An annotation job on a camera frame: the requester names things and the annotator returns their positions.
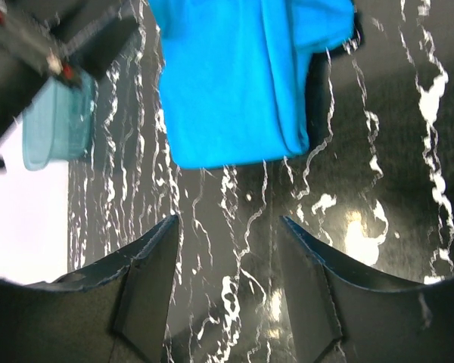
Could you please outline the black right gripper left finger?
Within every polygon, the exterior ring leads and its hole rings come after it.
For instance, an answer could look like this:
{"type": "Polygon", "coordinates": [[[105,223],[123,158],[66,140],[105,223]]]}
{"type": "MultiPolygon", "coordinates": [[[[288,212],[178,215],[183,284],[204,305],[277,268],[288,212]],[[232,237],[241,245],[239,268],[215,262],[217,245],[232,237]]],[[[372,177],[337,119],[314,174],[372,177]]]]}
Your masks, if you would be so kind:
{"type": "Polygon", "coordinates": [[[168,216],[51,283],[0,278],[0,362],[159,362],[178,246],[168,216]]]}

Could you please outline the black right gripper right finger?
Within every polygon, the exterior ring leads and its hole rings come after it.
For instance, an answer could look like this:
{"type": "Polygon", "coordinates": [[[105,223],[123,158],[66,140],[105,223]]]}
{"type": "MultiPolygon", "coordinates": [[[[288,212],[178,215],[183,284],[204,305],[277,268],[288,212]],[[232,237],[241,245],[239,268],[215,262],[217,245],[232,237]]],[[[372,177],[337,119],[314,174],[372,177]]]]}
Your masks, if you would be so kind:
{"type": "Polygon", "coordinates": [[[278,253],[299,362],[454,362],[454,276],[398,278],[286,216],[278,253]]]}

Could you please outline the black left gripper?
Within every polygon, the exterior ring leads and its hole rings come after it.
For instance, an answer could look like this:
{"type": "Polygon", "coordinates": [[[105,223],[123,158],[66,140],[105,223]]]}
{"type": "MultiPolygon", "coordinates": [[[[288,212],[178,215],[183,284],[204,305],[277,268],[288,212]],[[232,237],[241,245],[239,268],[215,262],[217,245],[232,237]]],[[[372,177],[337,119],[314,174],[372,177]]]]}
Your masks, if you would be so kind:
{"type": "Polygon", "coordinates": [[[0,139],[48,80],[102,79],[137,29],[131,1],[0,1],[0,139]]]}

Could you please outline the blue t shirt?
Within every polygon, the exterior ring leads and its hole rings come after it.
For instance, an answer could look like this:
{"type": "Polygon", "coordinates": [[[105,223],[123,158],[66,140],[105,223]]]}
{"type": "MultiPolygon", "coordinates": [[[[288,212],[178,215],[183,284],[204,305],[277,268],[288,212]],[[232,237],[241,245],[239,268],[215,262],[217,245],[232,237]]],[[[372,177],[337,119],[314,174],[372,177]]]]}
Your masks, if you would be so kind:
{"type": "Polygon", "coordinates": [[[160,30],[160,102],[177,166],[212,169],[308,151],[309,65],[353,38],[352,1],[149,6],[160,30]]]}

